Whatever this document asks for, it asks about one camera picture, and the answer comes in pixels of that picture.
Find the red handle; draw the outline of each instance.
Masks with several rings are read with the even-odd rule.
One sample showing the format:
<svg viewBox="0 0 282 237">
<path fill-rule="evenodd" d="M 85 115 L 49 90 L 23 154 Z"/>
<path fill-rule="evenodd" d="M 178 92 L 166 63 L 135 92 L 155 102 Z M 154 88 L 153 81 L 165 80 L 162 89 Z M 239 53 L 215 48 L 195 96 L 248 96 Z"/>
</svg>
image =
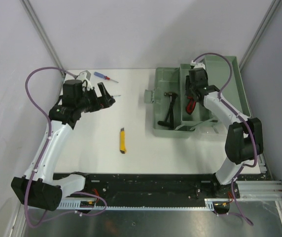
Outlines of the red handle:
<svg viewBox="0 0 282 237">
<path fill-rule="evenodd" d="M 186 106 L 186 112 L 191 115 L 192 112 L 194 112 L 194 109 L 196 107 L 196 101 L 194 101 L 194 99 L 192 97 L 188 97 L 189 102 L 188 105 Z"/>
</svg>

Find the gray floor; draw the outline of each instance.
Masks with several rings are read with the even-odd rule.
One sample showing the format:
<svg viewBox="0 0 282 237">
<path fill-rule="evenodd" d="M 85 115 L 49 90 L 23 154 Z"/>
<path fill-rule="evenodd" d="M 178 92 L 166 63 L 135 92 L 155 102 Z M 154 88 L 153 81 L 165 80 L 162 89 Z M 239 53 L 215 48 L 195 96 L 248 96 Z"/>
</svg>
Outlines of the gray floor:
<svg viewBox="0 0 282 237">
<path fill-rule="evenodd" d="M 241 203 L 249 226 L 235 216 L 216 217 L 211 211 L 107 211 L 96 217 L 68 214 L 25 229 L 25 237 L 282 237 L 275 202 Z M 40 217 L 42 211 L 33 210 Z M 48 214 L 57 215 L 63 211 Z"/>
</svg>

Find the black base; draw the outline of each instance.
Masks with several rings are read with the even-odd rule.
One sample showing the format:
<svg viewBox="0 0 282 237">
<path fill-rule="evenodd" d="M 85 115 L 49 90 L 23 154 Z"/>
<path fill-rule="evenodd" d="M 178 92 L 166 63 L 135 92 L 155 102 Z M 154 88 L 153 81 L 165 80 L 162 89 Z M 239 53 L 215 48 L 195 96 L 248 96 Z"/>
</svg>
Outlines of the black base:
<svg viewBox="0 0 282 237">
<path fill-rule="evenodd" d="M 54 179 L 69 174 L 54 174 Z M 220 189 L 212 175 L 88 174 L 83 192 L 99 195 L 109 206 L 118 207 L 205 207 L 205 198 L 228 198 L 230 185 Z M 240 197 L 235 184 L 235 195 Z"/>
<path fill-rule="evenodd" d="M 25 178 L 14 177 L 11 183 L 11 187 L 21 204 L 24 204 L 28 181 Z M 58 208 L 61 198 L 62 190 L 60 187 L 45 184 L 41 181 L 32 181 L 28 196 L 28 206 L 54 211 Z"/>
<path fill-rule="evenodd" d="M 223 202 L 217 202 L 217 203 L 213 203 L 213 207 L 214 207 L 214 211 L 217 214 L 225 214 L 228 213 L 230 210 L 230 203 L 226 202 L 225 205 Z"/>
</svg>

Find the screwdriver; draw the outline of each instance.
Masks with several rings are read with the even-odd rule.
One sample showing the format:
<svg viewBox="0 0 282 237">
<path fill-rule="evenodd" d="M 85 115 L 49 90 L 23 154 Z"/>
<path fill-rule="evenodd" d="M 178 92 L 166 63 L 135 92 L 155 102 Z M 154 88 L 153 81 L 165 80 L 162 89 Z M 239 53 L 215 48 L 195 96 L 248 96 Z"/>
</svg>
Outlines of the screwdriver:
<svg viewBox="0 0 282 237">
<path fill-rule="evenodd" d="M 114 82 L 116 82 L 116 83 L 119 83 L 119 82 L 117 82 L 116 80 L 110 79 L 109 77 L 107 77 L 107 76 L 105 76 L 105 75 L 103 75 L 103 74 L 101 74 L 101 73 L 98 73 L 98 72 L 94 72 L 94 75 L 97 76 L 97 77 L 99 77 L 99 78 L 103 78 L 103 79 L 105 79 L 105 80 L 111 80 L 111 81 L 114 81 Z"/>
</svg>

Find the toolbox latch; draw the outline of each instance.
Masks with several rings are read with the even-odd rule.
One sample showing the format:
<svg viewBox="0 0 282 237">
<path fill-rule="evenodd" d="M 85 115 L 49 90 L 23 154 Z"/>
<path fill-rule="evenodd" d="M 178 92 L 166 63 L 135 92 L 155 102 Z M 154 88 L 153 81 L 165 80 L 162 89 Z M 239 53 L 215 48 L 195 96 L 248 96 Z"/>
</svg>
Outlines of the toolbox latch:
<svg viewBox="0 0 282 237">
<path fill-rule="evenodd" d="M 146 104 L 154 103 L 154 90 L 145 90 L 144 91 L 144 102 Z"/>
</svg>

